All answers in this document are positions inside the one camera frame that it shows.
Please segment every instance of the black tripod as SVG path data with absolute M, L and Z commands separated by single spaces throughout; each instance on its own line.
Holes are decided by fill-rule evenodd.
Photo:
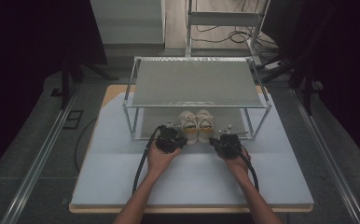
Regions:
M 84 65 L 88 67 L 90 70 L 95 72 L 96 74 L 104 77 L 108 80 L 119 80 L 118 77 L 112 77 L 111 75 L 107 74 L 102 69 L 96 67 L 95 65 L 88 63 L 87 61 L 81 60 L 80 58 L 77 58 L 75 60 L 75 57 L 69 56 L 69 54 L 66 54 L 65 59 L 62 61 L 62 93 L 56 93 L 55 95 L 62 97 L 62 106 L 61 109 L 64 109 L 64 107 L 69 102 L 69 73 L 72 77 L 72 79 L 75 82 L 82 82 L 83 80 L 83 73 L 81 71 L 80 65 Z

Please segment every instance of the metal rail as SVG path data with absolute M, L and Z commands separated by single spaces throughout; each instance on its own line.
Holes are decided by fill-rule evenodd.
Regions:
M 349 184 L 345 178 L 345 175 L 338 167 L 337 163 L 334 160 L 327 144 L 325 143 L 325 139 L 321 135 L 319 129 L 317 128 L 316 123 L 312 116 L 308 114 L 306 109 L 302 103 L 302 97 L 300 96 L 299 92 L 296 90 L 291 90 L 294 95 L 294 98 L 297 101 L 298 109 L 305 120 L 306 125 L 308 126 L 309 131 L 312 134 L 313 140 L 317 145 L 317 148 L 323 158 L 323 162 L 327 167 L 328 172 L 330 173 L 331 177 L 334 180 L 334 183 L 339 191 L 342 200 L 348 209 L 349 214 L 353 219 L 353 223 L 360 223 L 360 205 L 357 201 L 354 193 L 352 192 Z
M 61 128 L 66 121 L 67 115 L 69 114 L 70 109 L 72 108 L 73 102 L 76 99 L 76 95 L 79 90 L 80 84 L 75 84 L 71 90 L 70 100 L 67 106 L 61 110 L 57 119 L 55 120 L 54 125 L 49 131 L 48 137 L 38 152 L 35 160 L 33 161 L 31 167 L 28 170 L 25 178 L 23 179 L 17 193 L 12 199 L 11 204 L 9 205 L 6 213 L 3 215 L 0 223 L 2 224 L 11 224 L 17 223 L 18 219 L 21 216 L 22 210 L 28 202 L 29 196 L 32 193 L 32 190 L 35 187 L 38 177 L 43 170 L 44 165 L 46 164 L 49 153 L 54 146 L 56 139 L 61 131 Z

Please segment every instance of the cable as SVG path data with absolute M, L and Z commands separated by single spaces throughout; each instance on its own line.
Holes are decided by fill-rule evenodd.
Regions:
M 259 185 L 258 185 L 258 179 L 256 177 L 256 171 L 254 169 L 254 167 L 252 166 L 252 163 L 243 156 L 243 154 L 241 152 L 239 152 L 235 146 L 233 146 L 229 141 L 226 141 L 226 143 L 230 146 L 230 148 L 232 148 L 240 157 L 241 159 L 244 161 L 244 163 L 246 163 L 247 167 L 249 168 L 250 172 L 252 173 L 252 176 L 253 176 L 253 180 L 255 182 L 255 187 L 256 187 L 256 190 L 259 191 Z M 247 152 L 247 149 L 241 145 L 241 147 L 246 151 L 247 154 L 249 154 Z
M 136 172 L 136 175 L 133 180 L 132 194 L 137 189 L 137 182 L 139 181 L 139 175 L 142 172 L 143 165 L 145 164 L 145 158 L 147 157 L 148 150 L 150 149 L 151 144 L 153 143 L 153 140 L 154 140 L 154 137 L 155 137 L 157 131 L 160 130 L 162 127 L 164 127 L 164 126 L 160 125 L 159 127 L 156 128 L 156 130 L 154 130 L 153 134 L 151 134 L 151 137 L 148 140 L 147 145 L 145 146 L 145 152 L 143 153 L 142 159 L 140 160 L 139 167 L 137 168 L 137 172 Z
M 139 175 L 142 172 L 143 165 L 145 164 L 145 158 L 148 154 L 148 148 L 145 149 L 145 152 L 143 153 L 142 159 L 140 160 L 139 167 L 137 168 L 136 176 L 133 180 L 133 188 L 132 188 L 132 194 L 136 191 L 137 188 L 137 182 L 139 181 Z
M 84 127 L 84 129 L 81 131 L 80 135 L 78 136 L 77 142 L 76 142 L 76 146 L 75 146 L 75 157 L 74 157 L 74 162 L 75 162 L 75 166 L 77 169 L 77 172 L 80 173 L 80 168 L 78 166 L 78 162 L 77 162 L 77 151 L 78 151 L 78 145 L 80 143 L 81 137 L 84 134 L 84 132 L 87 130 L 87 128 L 96 120 L 97 118 L 91 120 L 87 126 Z

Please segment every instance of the white shoe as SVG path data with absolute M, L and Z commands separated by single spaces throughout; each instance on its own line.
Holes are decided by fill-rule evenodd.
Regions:
M 213 125 L 213 116 L 209 111 L 202 109 L 197 115 L 198 140 L 202 143 L 209 143 L 209 138 L 213 137 L 215 126 Z
M 179 116 L 180 133 L 187 139 L 187 145 L 198 141 L 197 116 L 191 111 L 183 111 Z

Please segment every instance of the black curtain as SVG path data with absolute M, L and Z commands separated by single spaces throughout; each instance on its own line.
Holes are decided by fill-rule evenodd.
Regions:
M 89 0 L 0 0 L 0 157 L 65 57 L 107 63 Z
M 360 1 L 338 1 L 317 51 L 321 99 L 360 147 Z

